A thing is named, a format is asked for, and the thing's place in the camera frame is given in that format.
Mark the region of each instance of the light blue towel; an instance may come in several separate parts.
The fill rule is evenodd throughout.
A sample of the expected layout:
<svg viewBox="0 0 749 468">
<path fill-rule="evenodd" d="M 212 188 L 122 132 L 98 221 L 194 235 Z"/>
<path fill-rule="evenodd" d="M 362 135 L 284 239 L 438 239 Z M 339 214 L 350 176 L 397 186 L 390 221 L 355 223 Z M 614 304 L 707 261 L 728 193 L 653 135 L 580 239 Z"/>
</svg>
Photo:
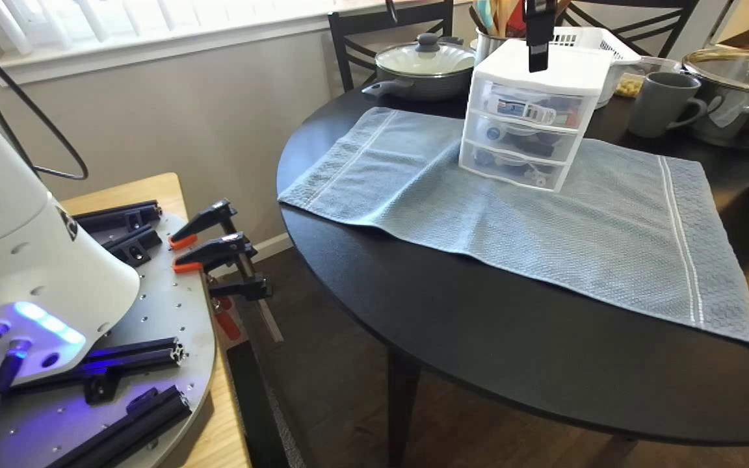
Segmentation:
<svg viewBox="0 0 749 468">
<path fill-rule="evenodd" d="M 281 202 L 749 343 L 749 290 L 694 161 L 583 141 L 561 193 L 458 166 L 459 119 L 369 110 Z"/>
</svg>

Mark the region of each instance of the round table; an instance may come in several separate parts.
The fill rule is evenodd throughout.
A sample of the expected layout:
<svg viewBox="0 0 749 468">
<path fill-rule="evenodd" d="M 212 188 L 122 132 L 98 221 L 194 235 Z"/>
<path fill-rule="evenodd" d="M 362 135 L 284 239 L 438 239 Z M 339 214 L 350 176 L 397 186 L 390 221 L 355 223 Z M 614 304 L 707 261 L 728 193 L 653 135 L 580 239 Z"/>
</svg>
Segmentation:
<svg viewBox="0 0 749 468">
<path fill-rule="evenodd" d="M 308 170 L 371 104 L 345 95 L 286 143 L 278 193 Z M 671 135 L 624 135 L 629 104 L 607 104 L 587 135 L 696 160 L 749 282 L 749 154 Z M 417 370 L 502 404 L 614 434 L 749 446 L 749 347 L 486 269 L 469 258 L 339 227 L 281 206 L 323 286 L 390 356 L 390 459 L 399 460 Z"/>
</svg>

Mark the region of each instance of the chair back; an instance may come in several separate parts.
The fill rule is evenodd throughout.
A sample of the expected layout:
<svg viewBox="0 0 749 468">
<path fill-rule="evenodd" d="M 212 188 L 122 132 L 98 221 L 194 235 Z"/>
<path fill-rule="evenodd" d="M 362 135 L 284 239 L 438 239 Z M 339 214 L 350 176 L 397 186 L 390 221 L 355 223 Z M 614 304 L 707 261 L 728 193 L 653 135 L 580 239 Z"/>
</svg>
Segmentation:
<svg viewBox="0 0 749 468">
<path fill-rule="evenodd" d="M 593 11 L 584 5 L 614 5 L 614 9 L 645 9 L 653 11 L 640 20 L 620 20 L 620 18 L 596 18 Z M 619 37 L 626 48 L 636 54 L 658 54 L 665 58 L 676 40 L 681 37 L 696 0 L 571 0 L 564 11 L 561 20 L 571 27 L 597 27 L 607 28 Z M 640 43 L 661 40 L 658 50 L 648 50 Z"/>
<path fill-rule="evenodd" d="M 384 28 L 402 28 L 414 24 L 430 24 L 429 33 L 451 37 L 451 0 L 436 2 L 399 2 L 395 17 L 386 9 L 363 11 L 363 13 L 333 13 L 328 17 L 330 40 L 343 80 L 343 91 L 354 88 L 354 67 L 369 71 L 373 78 L 373 50 L 362 44 L 359 33 L 384 31 Z"/>
</svg>

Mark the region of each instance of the floor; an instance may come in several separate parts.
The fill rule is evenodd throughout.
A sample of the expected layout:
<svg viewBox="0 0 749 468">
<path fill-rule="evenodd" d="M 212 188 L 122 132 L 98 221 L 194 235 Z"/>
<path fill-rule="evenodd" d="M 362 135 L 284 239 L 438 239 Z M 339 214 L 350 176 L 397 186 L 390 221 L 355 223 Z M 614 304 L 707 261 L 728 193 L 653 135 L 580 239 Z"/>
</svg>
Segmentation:
<svg viewBox="0 0 749 468">
<path fill-rule="evenodd" d="M 256 265 L 284 343 L 251 342 L 259 366 L 312 468 L 382 468 L 384 349 L 312 279 L 293 251 Z M 486 400 L 442 377 L 417 384 L 404 468 L 746 465 L 749 447 L 629 446 Z"/>
</svg>

